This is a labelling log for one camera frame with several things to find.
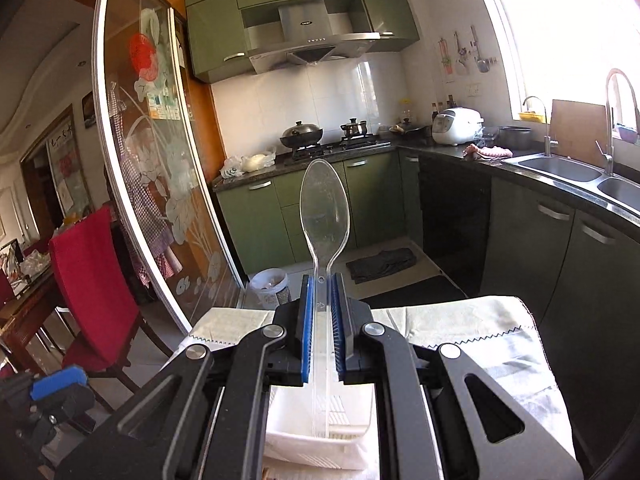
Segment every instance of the metal bolt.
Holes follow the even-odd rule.
[[[184,351],[184,353],[189,359],[197,361],[198,359],[202,359],[207,354],[207,348],[203,345],[191,345]]]
[[[440,347],[440,353],[449,359],[457,359],[460,357],[460,347],[452,343],[445,343]]]
[[[272,324],[264,327],[262,329],[262,333],[270,339],[276,339],[277,337],[280,337],[282,334],[284,334],[284,329],[280,325]]]
[[[369,335],[383,335],[385,333],[385,326],[380,323],[367,323],[364,326],[364,332]]]

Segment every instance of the electrical socket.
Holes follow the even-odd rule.
[[[471,83],[466,86],[467,97],[480,97],[480,83]]]

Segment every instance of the rice cooker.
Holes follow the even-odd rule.
[[[433,140],[438,144],[457,146],[471,142],[482,129],[484,119],[469,108],[447,108],[433,120]]]

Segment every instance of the window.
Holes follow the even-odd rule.
[[[613,67],[640,91],[640,10],[634,0],[485,1],[493,7],[514,118],[524,94],[539,96],[549,112],[553,99],[604,104]],[[609,88],[615,121],[636,126],[630,91],[617,78]]]

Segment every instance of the white tile wall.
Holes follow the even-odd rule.
[[[239,75],[211,85],[227,156],[252,155],[280,143],[296,121],[324,129],[322,143],[339,140],[340,125],[366,120],[375,132],[398,120],[407,97],[400,54],[380,52],[260,75]]]

